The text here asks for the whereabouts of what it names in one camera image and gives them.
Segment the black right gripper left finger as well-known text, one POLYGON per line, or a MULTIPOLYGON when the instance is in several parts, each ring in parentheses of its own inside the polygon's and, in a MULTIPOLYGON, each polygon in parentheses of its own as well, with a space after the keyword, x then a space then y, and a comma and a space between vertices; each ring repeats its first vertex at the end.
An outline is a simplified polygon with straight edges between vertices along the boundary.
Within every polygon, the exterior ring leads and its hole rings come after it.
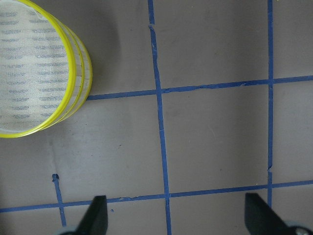
POLYGON ((108 230, 108 209, 105 195, 96 196, 89 205, 74 235, 105 235, 108 230))

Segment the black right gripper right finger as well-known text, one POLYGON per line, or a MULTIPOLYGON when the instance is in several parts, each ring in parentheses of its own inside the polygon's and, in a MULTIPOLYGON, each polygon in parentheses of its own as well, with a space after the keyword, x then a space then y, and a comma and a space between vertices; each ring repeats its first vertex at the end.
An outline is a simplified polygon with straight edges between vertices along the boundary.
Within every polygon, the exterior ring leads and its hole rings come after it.
POLYGON ((245 226, 250 235, 295 235, 257 193, 245 194, 245 226))

